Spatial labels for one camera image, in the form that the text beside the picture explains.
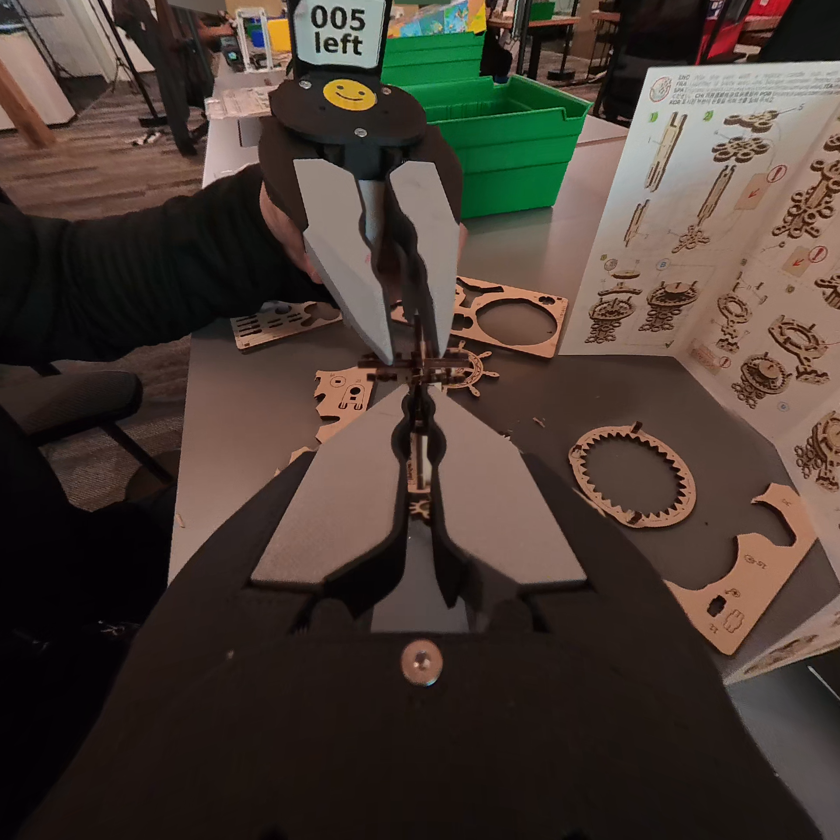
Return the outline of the person's left hand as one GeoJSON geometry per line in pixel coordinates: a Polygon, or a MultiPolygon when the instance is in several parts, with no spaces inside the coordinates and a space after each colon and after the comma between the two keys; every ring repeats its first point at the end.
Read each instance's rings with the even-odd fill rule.
{"type": "Polygon", "coordinates": [[[291,263],[303,271],[312,282],[322,285],[322,279],[306,251],[301,231],[288,215],[273,204],[264,183],[260,186],[259,209],[268,230],[282,247],[291,263]]]}

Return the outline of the person's dark clothing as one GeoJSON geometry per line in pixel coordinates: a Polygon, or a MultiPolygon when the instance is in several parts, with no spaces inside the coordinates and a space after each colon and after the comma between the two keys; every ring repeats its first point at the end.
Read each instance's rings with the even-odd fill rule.
{"type": "Polygon", "coordinates": [[[84,511],[2,491],[1,834],[12,838],[97,719],[161,597],[175,489],[84,511]]]}

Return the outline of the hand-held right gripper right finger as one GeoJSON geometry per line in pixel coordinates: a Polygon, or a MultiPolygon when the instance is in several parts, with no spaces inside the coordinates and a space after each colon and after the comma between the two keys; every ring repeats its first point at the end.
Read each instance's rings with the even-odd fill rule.
{"type": "Polygon", "coordinates": [[[518,449],[449,396],[427,393],[430,527],[447,606],[475,610],[585,583],[518,449]]]}

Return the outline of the folded instruction booklet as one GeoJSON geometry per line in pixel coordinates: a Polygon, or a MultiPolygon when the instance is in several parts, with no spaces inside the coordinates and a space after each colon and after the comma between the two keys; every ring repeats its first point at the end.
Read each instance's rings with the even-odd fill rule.
{"type": "MultiPolygon", "coordinates": [[[[732,656],[733,684],[838,647],[838,61],[654,68],[644,79],[560,345],[562,440],[629,425],[672,447],[696,505],[631,537],[699,590],[736,537],[790,545],[770,484],[816,541],[732,656]]],[[[608,439],[587,461],[623,508],[663,510],[666,462],[608,439]]]]}

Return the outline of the colourful boxes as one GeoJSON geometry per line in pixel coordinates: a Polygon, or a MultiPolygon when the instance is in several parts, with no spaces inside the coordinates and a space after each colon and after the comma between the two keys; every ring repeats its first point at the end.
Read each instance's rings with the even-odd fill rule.
{"type": "Polygon", "coordinates": [[[487,8],[483,1],[394,3],[387,37],[481,35],[486,31],[487,8]]]}

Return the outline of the large green plastic bin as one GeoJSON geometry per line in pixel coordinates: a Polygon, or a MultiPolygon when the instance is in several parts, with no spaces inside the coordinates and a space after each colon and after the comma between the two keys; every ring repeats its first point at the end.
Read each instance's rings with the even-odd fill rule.
{"type": "Polygon", "coordinates": [[[453,148],[464,219],[551,207],[592,105],[515,76],[418,85],[408,91],[453,148]]]}

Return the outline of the large curved wooden offcut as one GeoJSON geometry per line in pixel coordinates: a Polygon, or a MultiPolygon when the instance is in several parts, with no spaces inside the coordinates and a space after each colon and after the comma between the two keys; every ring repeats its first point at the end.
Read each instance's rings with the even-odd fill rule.
{"type": "Polygon", "coordinates": [[[805,504],[792,487],[772,483],[752,503],[782,516],[792,544],[776,544],[757,532],[740,534],[734,565],[718,581],[699,590],[666,582],[694,628],[727,656],[737,652],[816,541],[805,504]]]}

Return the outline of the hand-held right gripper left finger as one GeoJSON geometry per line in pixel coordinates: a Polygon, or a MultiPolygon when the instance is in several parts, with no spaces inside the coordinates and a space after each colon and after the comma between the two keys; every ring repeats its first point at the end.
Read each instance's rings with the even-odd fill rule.
{"type": "Polygon", "coordinates": [[[357,617],[403,577],[407,385],[323,444],[250,577],[263,588],[336,599],[357,617]]]}

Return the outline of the person's left forearm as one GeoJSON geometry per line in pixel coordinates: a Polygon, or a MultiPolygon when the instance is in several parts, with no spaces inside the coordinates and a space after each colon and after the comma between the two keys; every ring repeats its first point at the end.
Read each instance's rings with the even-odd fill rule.
{"type": "Polygon", "coordinates": [[[270,300],[335,306],[259,206],[257,164],[192,196],[71,222],[2,193],[1,362],[111,362],[270,300]]]}

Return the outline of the wooden table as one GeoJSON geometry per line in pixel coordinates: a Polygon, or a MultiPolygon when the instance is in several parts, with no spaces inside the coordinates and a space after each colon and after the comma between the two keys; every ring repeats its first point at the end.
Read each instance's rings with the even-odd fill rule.
{"type": "Polygon", "coordinates": [[[576,15],[561,15],[552,18],[538,19],[536,21],[529,20],[523,25],[521,31],[515,29],[513,20],[504,17],[490,17],[487,20],[488,29],[495,29],[498,31],[506,31],[511,34],[516,32],[522,42],[520,46],[516,61],[514,62],[516,75],[522,74],[524,68],[524,52],[526,50],[525,42],[530,39],[530,51],[528,53],[528,66],[524,75],[531,79],[537,80],[539,74],[539,63],[542,52],[543,43],[551,38],[558,38],[563,41],[562,59],[560,68],[548,71],[547,78],[549,81],[558,81],[561,85],[574,84],[574,70],[567,68],[567,61],[571,49],[571,41],[574,35],[574,27],[581,22],[581,17],[576,15]]]}

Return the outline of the wooden post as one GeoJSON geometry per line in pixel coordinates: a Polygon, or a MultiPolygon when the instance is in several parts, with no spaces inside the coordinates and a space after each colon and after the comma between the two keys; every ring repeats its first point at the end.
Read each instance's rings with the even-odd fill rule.
{"type": "Polygon", "coordinates": [[[46,150],[56,145],[56,137],[28,100],[12,73],[1,61],[1,106],[28,146],[46,150]]]}

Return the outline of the wooden ship wheel part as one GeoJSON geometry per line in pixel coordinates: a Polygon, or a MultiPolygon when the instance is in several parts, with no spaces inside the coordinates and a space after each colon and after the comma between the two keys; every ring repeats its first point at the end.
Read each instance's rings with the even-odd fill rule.
{"type": "Polygon", "coordinates": [[[444,394],[465,391],[474,397],[479,397],[478,385],[482,379],[499,377],[499,373],[487,368],[486,362],[492,355],[490,350],[473,351],[466,346],[466,341],[462,339],[456,346],[449,347],[447,354],[452,356],[460,365],[452,364],[448,370],[445,382],[440,386],[444,394]]]}

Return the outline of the clear plastic bag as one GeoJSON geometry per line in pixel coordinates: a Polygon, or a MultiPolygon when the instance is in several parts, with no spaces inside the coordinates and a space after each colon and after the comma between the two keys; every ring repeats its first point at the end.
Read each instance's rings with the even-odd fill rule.
{"type": "Polygon", "coordinates": [[[270,114],[268,87],[234,88],[206,98],[204,112],[213,120],[264,118],[270,114]]]}

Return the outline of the wooden sheet with small cutouts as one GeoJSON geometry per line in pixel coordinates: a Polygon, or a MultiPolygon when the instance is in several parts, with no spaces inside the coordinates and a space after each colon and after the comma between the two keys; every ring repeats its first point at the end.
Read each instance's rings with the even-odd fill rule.
{"type": "Polygon", "coordinates": [[[250,353],[341,320],[341,311],[324,302],[268,301],[256,314],[231,318],[230,325],[237,349],[250,353]]]}

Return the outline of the wooden sheet with round hole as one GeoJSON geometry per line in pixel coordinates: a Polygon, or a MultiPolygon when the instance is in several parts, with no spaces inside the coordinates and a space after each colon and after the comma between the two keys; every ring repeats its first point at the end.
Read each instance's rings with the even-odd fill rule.
{"type": "Polygon", "coordinates": [[[546,292],[457,276],[451,333],[462,340],[473,340],[548,360],[557,354],[567,307],[566,299],[546,292]],[[492,336],[480,325],[480,315],[485,310],[511,308],[518,304],[542,312],[551,321],[551,330],[538,339],[510,343],[492,336]]]}

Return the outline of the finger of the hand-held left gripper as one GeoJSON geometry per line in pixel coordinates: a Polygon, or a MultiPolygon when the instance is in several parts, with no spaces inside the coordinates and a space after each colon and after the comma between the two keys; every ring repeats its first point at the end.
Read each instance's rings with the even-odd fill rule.
{"type": "Polygon", "coordinates": [[[400,262],[404,317],[419,323],[441,357],[454,315],[459,225],[433,162],[405,161],[388,174],[387,231],[400,262]]]}
{"type": "Polygon", "coordinates": [[[350,171],[323,159],[295,160],[294,170],[308,220],[302,234],[307,254],[343,319],[390,365],[390,304],[375,272],[375,247],[385,227],[385,184],[358,182],[350,171]]]}

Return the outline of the black office chair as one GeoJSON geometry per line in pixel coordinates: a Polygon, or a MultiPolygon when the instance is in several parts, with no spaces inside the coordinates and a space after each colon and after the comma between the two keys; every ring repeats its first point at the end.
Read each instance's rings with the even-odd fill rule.
{"type": "Polygon", "coordinates": [[[164,486],[175,477],[121,429],[119,421],[136,414],[144,388],[134,373],[93,371],[65,374],[53,364],[35,367],[35,380],[3,385],[1,406],[37,446],[86,433],[108,435],[164,486]]]}

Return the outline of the wooden model axle assembly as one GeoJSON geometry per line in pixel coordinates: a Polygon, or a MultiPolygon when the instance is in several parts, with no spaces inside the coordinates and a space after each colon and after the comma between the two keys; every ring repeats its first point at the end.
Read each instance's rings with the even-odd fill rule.
{"type": "Polygon", "coordinates": [[[461,382],[465,377],[468,358],[465,351],[447,347],[439,356],[433,356],[431,343],[425,340],[421,323],[413,325],[414,347],[404,356],[395,352],[392,364],[385,364],[375,353],[360,357],[357,366],[366,371],[371,382],[396,382],[406,385],[410,398],[407,409],[409,450],[406,461],[407,487],[414,495],[431,491],[432,467],[427,458],[427,411],[423,399],[432,387],[443,387],[461,382]]]}

